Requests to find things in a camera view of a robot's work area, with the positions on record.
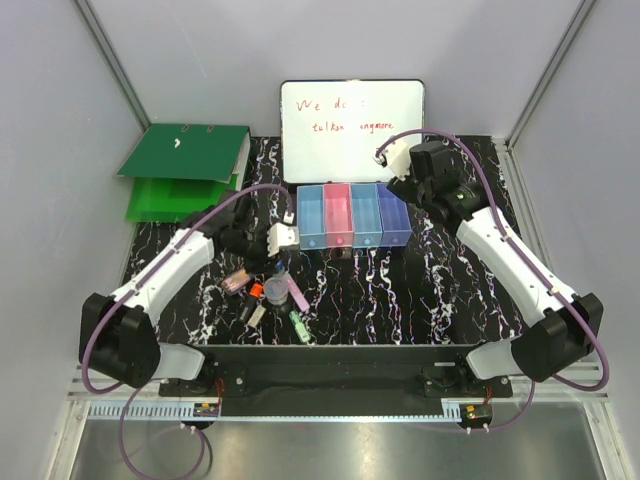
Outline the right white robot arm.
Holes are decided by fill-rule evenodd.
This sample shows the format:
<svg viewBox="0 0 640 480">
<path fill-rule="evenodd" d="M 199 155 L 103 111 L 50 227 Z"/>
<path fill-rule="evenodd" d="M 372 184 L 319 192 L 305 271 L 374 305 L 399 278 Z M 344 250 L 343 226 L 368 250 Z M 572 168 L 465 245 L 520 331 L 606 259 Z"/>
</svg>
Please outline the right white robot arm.
<svg viewBox="0 0 640 480">
<path fill-rule="evenodd" d="M 465 365 L 453 374 L 460 393 L 476 396 L 490 379 L 503 375 L 543 382 L 594 351 L 601 301 L 594 294 L 580 296 L 559 280 L 508 226 L 484 180 L 462 181 L 446 146 L 396 140 L 384 148 L 381 163 L 393 174 L 388 189 L 469 248 L 506 289 L 525 322 L 518 336 L 469 351 Z"/>
</svg>

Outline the white dry-erase board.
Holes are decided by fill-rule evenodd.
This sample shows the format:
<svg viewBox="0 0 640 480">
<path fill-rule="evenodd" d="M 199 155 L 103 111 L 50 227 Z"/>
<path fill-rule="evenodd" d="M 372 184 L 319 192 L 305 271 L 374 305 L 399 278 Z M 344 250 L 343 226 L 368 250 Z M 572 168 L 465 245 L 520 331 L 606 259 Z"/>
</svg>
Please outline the white dry-erase board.
<svg viewBox="0 0 640 480">
<path fill-rule="evenodd" d="M 410 80 L 289 80 L 280 89 L 282 178 L 288 184 L 382 182 L 391 136 L 423 126 L 425 86 Z"/>
</svg>

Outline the small clear glue bottle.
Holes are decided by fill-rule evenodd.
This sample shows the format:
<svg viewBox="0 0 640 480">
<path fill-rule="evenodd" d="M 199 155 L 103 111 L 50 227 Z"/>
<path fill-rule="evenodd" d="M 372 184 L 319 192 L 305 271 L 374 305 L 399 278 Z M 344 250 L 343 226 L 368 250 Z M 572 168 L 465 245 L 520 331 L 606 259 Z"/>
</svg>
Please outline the small clear glue bottle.
<svg viewBox="0 0 640 480">
<path fill-rule="evenodd" d="M 284 279 L 285 268 L 282 261 L 275 266 L 275 273 L 265 280 L 264 296 L 274 306 L 284 305 L 289 296 L 289 288 Z"/>
</svg>

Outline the light blue bin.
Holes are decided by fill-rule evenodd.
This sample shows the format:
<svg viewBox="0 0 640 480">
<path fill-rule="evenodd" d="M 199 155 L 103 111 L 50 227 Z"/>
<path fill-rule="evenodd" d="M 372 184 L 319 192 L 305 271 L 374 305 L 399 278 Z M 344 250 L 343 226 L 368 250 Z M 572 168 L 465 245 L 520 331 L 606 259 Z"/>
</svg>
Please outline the light blue bin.
<svg viewBox="0 0 640 480">
<path fill-rule="evenodd" d="M 321 250 L 327 247 L 322 185 L 298 187 L 297 227 L 301 250 Z"/>
<path fill-rule="evenodd" d="M 351 203 L 355 248 L 374 248 L 380 245 L 382 224 L 377 187 L 373 183 L 351 185 Z"/>
</svg>

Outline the purple bin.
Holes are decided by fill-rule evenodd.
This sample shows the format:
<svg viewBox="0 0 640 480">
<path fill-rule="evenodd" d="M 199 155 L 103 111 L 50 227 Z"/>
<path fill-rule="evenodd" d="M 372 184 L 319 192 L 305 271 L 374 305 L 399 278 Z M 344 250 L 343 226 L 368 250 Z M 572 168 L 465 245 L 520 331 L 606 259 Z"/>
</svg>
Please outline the purple bin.
<svg viewBox="0 0 640 480">
<path fill-rule="evenodd" d="M 407 205 L 390 192 L 384 183 L 376 185 L 382 225 L 381 247 L 404 247 L 412 226 Z"/>
</svg>

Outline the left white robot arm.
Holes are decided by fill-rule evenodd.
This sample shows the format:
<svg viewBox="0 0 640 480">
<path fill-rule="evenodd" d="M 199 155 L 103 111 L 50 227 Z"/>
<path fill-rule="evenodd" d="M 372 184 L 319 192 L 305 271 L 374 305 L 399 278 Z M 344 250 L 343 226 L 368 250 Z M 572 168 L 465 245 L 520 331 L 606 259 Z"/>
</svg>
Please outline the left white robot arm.
<svg viewBox="0 0 640 480">
<path fill-rule="evenodd" d="M 94 293 L 85 300 L 78 357 L 88 391 L 101 391 L 91 383 L 91 371 L 110 377 L 117 387 L 178 381 L 196 396 L 214 388 L 214 357 L 188 344 L 159 341 L 156 326 L 184 285 L 217 255 L 239 256 L 246 273 L 261 274 L 274 267 L 283 249 L 297 244 L 291 206 L 281 221 L 256 231 L 246 228 L 250 208 L 250 197 L 232 195 L 192 213 L 136 276 L 109 295 Z"/>
</svg>

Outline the pink bin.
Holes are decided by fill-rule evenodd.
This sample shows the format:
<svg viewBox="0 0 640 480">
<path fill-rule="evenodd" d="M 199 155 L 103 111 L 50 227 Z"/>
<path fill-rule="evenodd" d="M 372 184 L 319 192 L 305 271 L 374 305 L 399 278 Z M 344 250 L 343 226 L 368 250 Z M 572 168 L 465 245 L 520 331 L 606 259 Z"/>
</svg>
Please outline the pink bin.
<svg viewBox="0 0 640 480">
<path fill-rule="evenodd" d="M 325 184 L 324 210 L 326 243 L 329 248 L 353 245 L 354 226 L 349 184 Z"/>
</svg>

